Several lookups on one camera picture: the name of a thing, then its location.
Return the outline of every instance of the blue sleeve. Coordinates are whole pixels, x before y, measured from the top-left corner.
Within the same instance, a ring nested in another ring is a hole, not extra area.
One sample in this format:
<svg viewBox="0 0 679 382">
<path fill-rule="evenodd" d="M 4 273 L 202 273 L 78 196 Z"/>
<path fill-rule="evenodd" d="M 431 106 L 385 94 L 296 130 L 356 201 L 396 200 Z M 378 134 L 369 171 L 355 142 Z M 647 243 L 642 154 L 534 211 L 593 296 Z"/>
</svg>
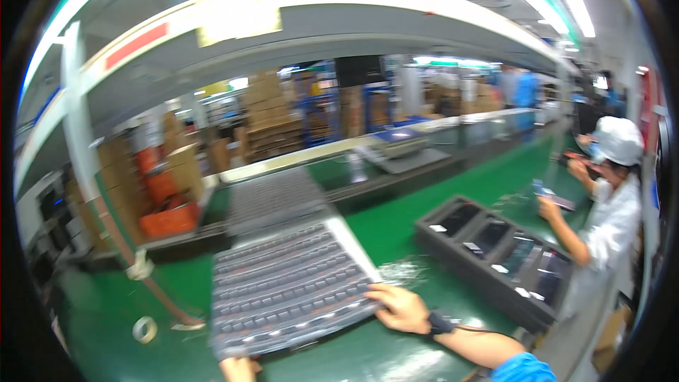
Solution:
<svg viewBox="0 0 679 382">
<path fill-rule="evenodd" d="M 505 361 L 490 378 L 492 382 L 556 382 L 549 365 L 531 353 L 520 353 Z"/>
</svg>

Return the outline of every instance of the green workbench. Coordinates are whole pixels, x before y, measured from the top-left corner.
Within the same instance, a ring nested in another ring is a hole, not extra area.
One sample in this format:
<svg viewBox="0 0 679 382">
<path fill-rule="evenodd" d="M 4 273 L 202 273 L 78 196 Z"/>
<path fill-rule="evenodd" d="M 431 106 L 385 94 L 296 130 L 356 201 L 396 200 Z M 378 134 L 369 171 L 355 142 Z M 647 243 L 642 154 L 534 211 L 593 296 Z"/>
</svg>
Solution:
<svg viewBox="0 0 679 382">
<path fill-rule="evenodd" d="M 443 139 L 442 143 L 451 143 Z M 388 281 L 400 283 L 430 305 L 461 318 L 463 323 L 511 334 L 515 325 L 487 305 L 478 293 L 448 274 L 412 242 L 413 224 L 452 195 L 462 194 L 502 212 L 538 235 L 553 237 L 536 215 L 533 178 L 542 178 L 549 163 L 551 135 L 527 136 L 517 148 L 471 171 L 409 195 L 345 215 L 356 238 Z M 336 171 L 343 161 L 321 161 L 310 172 L 325 188 L 350 183 Z M 565 168 L 553 168 L 554 182 L 545 187 L 578 204 L 567 221 L 580 228 L 589 202 Z M 377 177 L 367 169 L 369 177 Z M 227 196 L 220 201 L 227 202 Z M 157 278 L 187 307 L 210 308 L 211 255 L 158 266 Z M 59 322 L 72 359 L 92 381 L 222 381 L 208 348 L 208 328 L 170 330 L 173 319 L 146 288 L 121 271 L 80 273 L 60 278 L 66 295 Z M 154 340 L 142 345 L 132 338 L 132 325 L 142 316 L 158 323 Z M 260 381 L 459 381 L 473 365 L 418 336 L 394 332 L 370 319 L 298 352 L 267 356 Z"/>
</svg>

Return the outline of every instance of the white uniform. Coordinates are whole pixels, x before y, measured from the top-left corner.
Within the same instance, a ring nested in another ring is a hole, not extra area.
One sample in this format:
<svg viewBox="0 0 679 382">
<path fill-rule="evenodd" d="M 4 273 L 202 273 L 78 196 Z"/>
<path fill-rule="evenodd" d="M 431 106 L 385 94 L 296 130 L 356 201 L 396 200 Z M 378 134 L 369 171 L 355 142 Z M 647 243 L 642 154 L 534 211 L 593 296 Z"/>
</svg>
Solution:
<svg viewBox="0 0 679 382">
<path fill-rule="evenodd" d="M 608 277 L 629 256 L 641 221 L 639 179 L 630 174 L 613 194 L 612 190 L 604 178 L 597 179 L 594 205 L 579 233 L 590 251 L 590 263 L 573 272 L 558 320 L 572 317 L 592 295 L 600 294 Z"/>
</svg>

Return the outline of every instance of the tape roll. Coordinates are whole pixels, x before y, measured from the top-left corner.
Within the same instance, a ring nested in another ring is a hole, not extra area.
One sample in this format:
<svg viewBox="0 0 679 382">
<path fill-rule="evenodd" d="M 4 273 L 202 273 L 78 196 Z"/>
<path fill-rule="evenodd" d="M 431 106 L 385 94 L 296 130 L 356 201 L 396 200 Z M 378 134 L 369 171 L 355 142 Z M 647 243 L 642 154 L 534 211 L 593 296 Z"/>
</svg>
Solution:
<svg viewBox="0 0 679 382">
<path fill-rule="evenodd" d="M 148 316 L 137 320 L 134 327 L 132 327 L 132 336 L 142 344 L 151 342 L 151 339 L 156 337 L 156 333 L 158 333 L 156 320 Z"/>
</svg>

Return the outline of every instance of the metal rack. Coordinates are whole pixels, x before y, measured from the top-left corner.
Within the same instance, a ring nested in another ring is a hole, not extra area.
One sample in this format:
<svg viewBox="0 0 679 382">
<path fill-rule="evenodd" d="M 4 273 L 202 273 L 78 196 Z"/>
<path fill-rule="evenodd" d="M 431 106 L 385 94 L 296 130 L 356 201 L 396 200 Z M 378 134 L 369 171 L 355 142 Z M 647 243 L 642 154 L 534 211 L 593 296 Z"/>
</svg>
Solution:
<svg viewBox="0 0 679 382">
<path fill-rule="evenodd" d="M 323 83 L 321 88 L 325 91 L 320 95 L 305 96 L 308 86 L 303 85 L 302 72 L 313 70 L 315 82 Z M 313 68 L 306 68 L 292 72 L 295 90 L 297 91 L 296 107 L 302 115 L 302 138 L 305 148 L 312 148 L 333 141 L 340 140 L 340 90 L 335 80 L 335 61 L 332 59 L 322 61 Z M 318 116 L 321 121 L 327 123 L 327 132 L 318 135 L 312 126 L 312 117 Z"/>
<path fill-rule="evenodd" d="M 394 84 L 394 70 L 391 66 L 386 65 L 386 86 L 363 86 L 363 115 L 365 116 L 365 132 L 374 133 L 381 132 L 386 129 L 386 126 L 393 126 L 394 124 L 394 98 L 396 97 L 396 86 Z M 386 115 L 388 122 L 386 124 L 375 124 L 370 118 L 371 110 L 371 93 L 386 93 L 387 107 Z"/>
</svg>

